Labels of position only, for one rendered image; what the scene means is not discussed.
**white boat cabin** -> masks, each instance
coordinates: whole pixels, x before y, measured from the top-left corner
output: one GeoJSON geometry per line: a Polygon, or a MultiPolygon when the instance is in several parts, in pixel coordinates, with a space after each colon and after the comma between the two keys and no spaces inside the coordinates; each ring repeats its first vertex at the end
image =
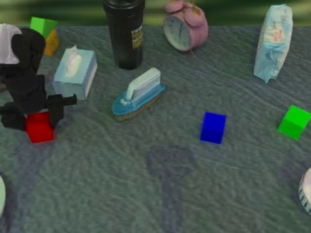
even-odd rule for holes
{"type": "Polygon", "coordinates": [[[126,97],[122,103],[134,101],[142,97],[144,94],[160,84],[160,77],[160,70],[151,68],[139,77],[135,78],[128,85],[126,97]]]}

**clock face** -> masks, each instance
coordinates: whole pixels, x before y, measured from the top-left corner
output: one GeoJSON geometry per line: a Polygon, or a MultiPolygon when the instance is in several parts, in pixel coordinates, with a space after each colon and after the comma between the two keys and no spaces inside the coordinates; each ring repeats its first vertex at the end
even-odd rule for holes
{"type": "Polygon", "coordinates": [[[164,34],[169,43],[177,50],[186,51],[190,48],[191,37],[189,29],[179,18],[169,16],[164,20],[164,34]]]}

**gray carpet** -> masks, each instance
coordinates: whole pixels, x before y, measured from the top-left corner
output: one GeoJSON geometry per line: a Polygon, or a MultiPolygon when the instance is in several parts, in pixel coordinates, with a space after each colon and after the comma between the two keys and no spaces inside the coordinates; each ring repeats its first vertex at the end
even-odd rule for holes
{"type": "MultiPolygon", "coordinates": [[[[143,64],[132,71],[114,66],[107,28],[59,35],[42,72],[75,44],[96,51],[98,71],[87,101],[66,108],[54,142],[31,145],[1,126],[8,200],[0,232],[310,232],[297,188],[311,166],[311,128],[294,141],[277,127],[291,104],[311,111],[311,28],[294,29],[285,65],[268,84],[252,75],[259,28],[211,27],[192,56],[147,27],[143,64]],[[151,67],[161,70],[166,94],[116,122],[112,101],[151,67]],[[199,140],[205,111],[227,115],[221,145],[199,140]]],[[[0,93],[0,105],[7,101],[0,93]]]]}

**black travel mug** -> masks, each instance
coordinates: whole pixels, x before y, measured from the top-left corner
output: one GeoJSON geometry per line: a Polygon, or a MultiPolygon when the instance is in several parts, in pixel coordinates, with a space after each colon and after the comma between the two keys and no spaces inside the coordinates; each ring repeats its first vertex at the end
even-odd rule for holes
{"type": "Polygon", "coordinates": [[[135,69],[142,61],[145,0],[103,0],[116,65],[135,69]]]}

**green background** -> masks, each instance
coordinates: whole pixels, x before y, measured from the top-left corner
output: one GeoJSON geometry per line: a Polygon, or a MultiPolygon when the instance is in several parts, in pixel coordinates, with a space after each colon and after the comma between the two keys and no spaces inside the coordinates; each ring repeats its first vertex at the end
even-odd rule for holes
{"type": "MultiPolygon", "coordinates": [[[[161,25],[166,0],[146,0],[144,22],[161,25]]],[[[311,0],[196,0],[210,25],[260,25],[270,5],[288,4],[295,25],[311,26],[311,0]]],[[[28,25],[32,16],[58,20],[60,25],[105,25],[100,0],[1,0],[0,22],[28,25]]]]}

